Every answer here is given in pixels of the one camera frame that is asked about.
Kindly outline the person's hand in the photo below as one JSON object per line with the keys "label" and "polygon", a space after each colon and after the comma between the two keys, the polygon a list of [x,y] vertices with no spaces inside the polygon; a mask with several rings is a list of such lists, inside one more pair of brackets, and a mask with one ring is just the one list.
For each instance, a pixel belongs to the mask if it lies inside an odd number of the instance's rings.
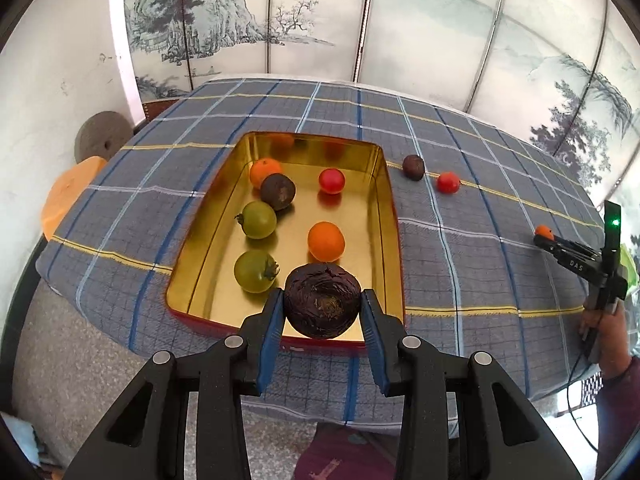
{"label": "person's hand", "polygon": [[600,358],[598,365],[604,380],[623,375],[631,362],[623,301],[617,300],[614,313],[583,310],[581,330],[594,328],[598,332]]}

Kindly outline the dark sleeve forearm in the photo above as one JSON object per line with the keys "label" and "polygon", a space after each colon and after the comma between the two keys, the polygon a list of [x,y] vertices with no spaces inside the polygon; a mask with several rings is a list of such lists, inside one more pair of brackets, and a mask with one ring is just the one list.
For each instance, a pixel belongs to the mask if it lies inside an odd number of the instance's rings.
{"label": "dark sleeve forearm", "polygon": [[623,374],[605,380],[597,395],[597,479],[614,464],[618,454],[638,427],[639,403],[639,359],[633,356]]}

